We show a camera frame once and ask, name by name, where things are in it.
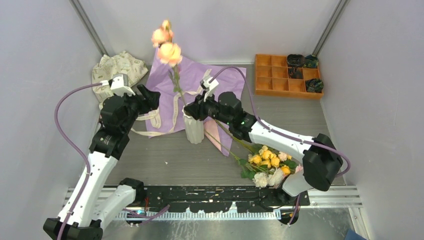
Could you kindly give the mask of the cream printed ribbon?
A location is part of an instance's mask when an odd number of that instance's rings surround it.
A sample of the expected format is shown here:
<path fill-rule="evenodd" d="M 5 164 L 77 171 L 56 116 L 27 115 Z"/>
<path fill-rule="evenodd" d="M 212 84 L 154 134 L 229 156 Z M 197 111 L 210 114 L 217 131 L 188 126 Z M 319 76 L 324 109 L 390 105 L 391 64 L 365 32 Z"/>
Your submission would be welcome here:
<path fill-rule="evenodd" d="M 137 131 L 134 128 L 131 128 L 131 131 L 141 135 L 141 136 L 147 136 L 147 137 L 157 137 L 162 135 L 171 134 L 175 131 L 175 127 L 177 124 L 177 118 L 179 113 L 181 112 L 179 110 L 179 98 L 181 98 L 180 93 L 176 93 L 172 100 L 172 117 L 165 116 L 166 112 L 165 110 L 170 110 L 170 106 L 163 105 L 162 107 L 159 107 L 156 110 L 152 110 L 151 112 L 145 114 L 144 116 L 138 117 L 137 121 L 146 121 L 150 120 L 150 124 L 152 128 L 161 130 L 162 128 L 162 120 L 165 120 L 167 123 L 171 123 L 170 129 L 167 132 L 162 131 Z"/>

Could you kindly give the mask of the purple pink wrapping paper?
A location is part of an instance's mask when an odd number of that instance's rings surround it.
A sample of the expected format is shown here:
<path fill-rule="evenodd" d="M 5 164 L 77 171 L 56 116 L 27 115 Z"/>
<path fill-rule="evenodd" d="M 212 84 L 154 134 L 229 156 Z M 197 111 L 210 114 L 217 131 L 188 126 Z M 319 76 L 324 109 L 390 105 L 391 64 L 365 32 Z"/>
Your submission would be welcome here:
<path fill-rule="evenodd" d="M 214 76 L 219 70 L 222 69 L 221 66 L 217 65 L 207 65 L 195 62 L 187 57 L 182 59 L 182 62 L 179 65 L 180 68 L 180 86 L 185 92 L 184 97 L 187 103 L 191 103 L 195 96 L 202 92 L 200 87 L 200 81 L 202 80 L 204 73 L 207 70 L 211 70 L 210 75 Z M 162 64 L 157 57 L 153 59 L 153 63 L 150 69 L 150 74 L 147 79 L 145 86 L 150 91 L 160 92 L 160 101 L 159 107 L 163 105 L 169 106 L 170 109 L 166 109 L 165 116 L 172 118 L 173 111 L 173 98 L 176 95 L 174 92 L 174 85 L 169 77 L 168 70 L 170 67 L 168 65 Z M 219 83 L 215 90 L 215 99 L 223 92 L 233 92 L 235 96 L 240 99 L 242 91 L 245 85 L 245 81 L 240 73 L 235 69 L 226 69 L 223 71 L 216 79 Z M 178 99 L 178 107 L 180 113 L 178 114 L 177 122 L 175 125 L 174 132 L 185 131 L 185 124 L 182 114 L 182 100 Z M 207 121 L 212 121 L 211 118 L 207 118 L 204 121 L 204 124 Z M 165 120 L 162 120 L 161 129 L 153 128 L 151 122 L 147 120 L 145 122 L 146 131 L 153 132 L 168 132 L 171 128 L 171 122 L 168 123 Z M 225 145 L 232 145 L 232 139 L 225 137 L 222 142 Z M 222 153 L 224 156 L 229 156 L 228 153 Z"/>

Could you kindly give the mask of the peach rose flower stem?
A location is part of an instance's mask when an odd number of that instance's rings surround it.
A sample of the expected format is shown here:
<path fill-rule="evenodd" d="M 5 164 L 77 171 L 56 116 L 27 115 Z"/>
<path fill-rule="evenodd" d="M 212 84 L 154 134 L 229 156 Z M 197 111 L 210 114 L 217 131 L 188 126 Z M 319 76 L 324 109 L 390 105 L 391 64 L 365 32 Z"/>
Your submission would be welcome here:
<path fill-rule="evenodd" d="M 182 50 L 180 46 L 174 42 L 174 32 L 172 31 L 171 22 L 166 19 L 160 27 L 153 31 L 151 42 L 154 48 L 157 49 L 157 58 L 159 61 L 170 67 L 168 76 L 173 84 L 173 91 L 178 93 L 182 99 L 183 106 L 187 105 L 184 96 L 184 91 L 180 85 L 181 70 L 180 63 L 183 60 Z"/>

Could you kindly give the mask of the yellow rose flower spray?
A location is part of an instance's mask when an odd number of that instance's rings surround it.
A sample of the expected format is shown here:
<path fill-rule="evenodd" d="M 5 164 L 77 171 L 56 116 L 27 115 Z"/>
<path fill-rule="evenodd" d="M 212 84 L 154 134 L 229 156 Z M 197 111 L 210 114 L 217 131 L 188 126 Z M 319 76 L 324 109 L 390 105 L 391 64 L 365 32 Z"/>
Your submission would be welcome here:
<path fill-rule="evenodd" d="M 252 180 L 254 175 L 258 173 L 272 175 L 277 169 L 281 169 L 282 175 L 287 177 L 294 174 L 300 168 L 300 165 L 292 159 L 291 155 L 267 145 L 244 143 L 242 140 L 232 136 L 230 131 L 216 120 L 207 121 L 203 124 L 203 127 L 205 136 L 218 148 L 218 150 L 222 153 L 229 154 L 229 156 L 241 167 L 240 175 L 243 179 Z M 231 145 L 225 145 L 222 142 L 225 137 L 229 137 L 231 140 L 244 147 L 248 152 L 247 157 L 239 157 L 231 151 Z"/>

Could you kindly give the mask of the pink white flower spray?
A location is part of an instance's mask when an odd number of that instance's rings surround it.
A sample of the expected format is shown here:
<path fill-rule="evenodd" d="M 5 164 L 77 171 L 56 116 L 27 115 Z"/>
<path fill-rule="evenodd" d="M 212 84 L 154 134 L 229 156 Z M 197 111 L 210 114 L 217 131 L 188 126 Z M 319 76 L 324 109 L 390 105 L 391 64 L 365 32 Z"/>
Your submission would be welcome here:
<path fill-rule="evenodd" d="M 249 154 L 247 158 L 240 158 L 235 154 L 232 156 L 241 168 L 241 178 L 251 180 L 259 189 L 277 188 L 290 175 L 304 169 L 291 155 L 272 151 L 265 146 L 255 154 Z"/>

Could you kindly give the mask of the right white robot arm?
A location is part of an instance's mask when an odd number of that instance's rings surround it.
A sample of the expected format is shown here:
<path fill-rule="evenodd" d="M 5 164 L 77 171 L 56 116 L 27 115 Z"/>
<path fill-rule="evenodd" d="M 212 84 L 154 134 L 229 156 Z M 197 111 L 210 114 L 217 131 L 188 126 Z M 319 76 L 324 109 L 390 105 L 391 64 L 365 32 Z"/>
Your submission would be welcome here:
<path fill-rule="evenodd" d="M 223 92 L 217 100 L 197 95 L 183 109 L 195 120 L 210 117 L 226 124 L 239 140 L 266 145 L 300 161 L 303 169 L 288 176 L 277 192 L 283 205 L 291 205 L 300 193 L 310 189 L 328 191 L 343 165 L 341 152 L 327 135 L 305 136 L 275 127 L 246 112 L 233 92 Z"/>

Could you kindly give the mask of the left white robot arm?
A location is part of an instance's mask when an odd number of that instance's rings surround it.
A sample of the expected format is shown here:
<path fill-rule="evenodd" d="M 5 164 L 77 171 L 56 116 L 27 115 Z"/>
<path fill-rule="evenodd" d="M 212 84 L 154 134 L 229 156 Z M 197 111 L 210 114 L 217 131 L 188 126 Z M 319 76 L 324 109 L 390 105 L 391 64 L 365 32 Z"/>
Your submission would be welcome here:
<path fill-rule="evenodd" d="M 85 168 L 71 197 L 55 218 L 47 218 L 43 230 L 53 240 L 100 240 L 107 226 L 128 205 L 141 206 L 146 200 L 142 181 L 125 178 L 106 200 L 98 203 L 103 186 L 117 165 L 139 115 L 159 107 L 161 94 L 138 85 L 139 93 L 126 89 L 103 101 L 100 129 L 94 135 L 89 154 L 81 153 Z"/>

